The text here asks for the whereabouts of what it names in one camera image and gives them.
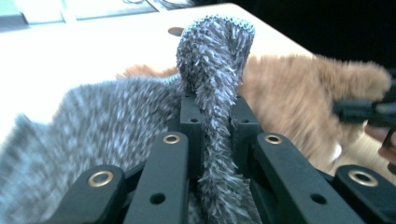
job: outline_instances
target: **gray yarn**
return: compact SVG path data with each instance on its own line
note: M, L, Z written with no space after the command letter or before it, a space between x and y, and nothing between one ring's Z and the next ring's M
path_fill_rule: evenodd
M235 173L231 153L231 110L251 44L253 26L209 16L188 27L177 48L177 67L196 92L205 122L204 174L200 197L211 223L260 222L248 182Z
M155 136L179 114L186 89L196 91L205 116L204 173L200 191L190 194L189 223L260 222L248 181L235 173L230 139L231 106L253 36L245 21L206 17L181 37L180 75L80 86L66 94L50 124L19 116L0 158L0 223L46 220L93 166L127 171L144 161Z
M0 223L49 218L93 166L127 171L144 161L155 136L179 114L179 81L176 75L81 86L66 94L49 126L17 118L0 161Z

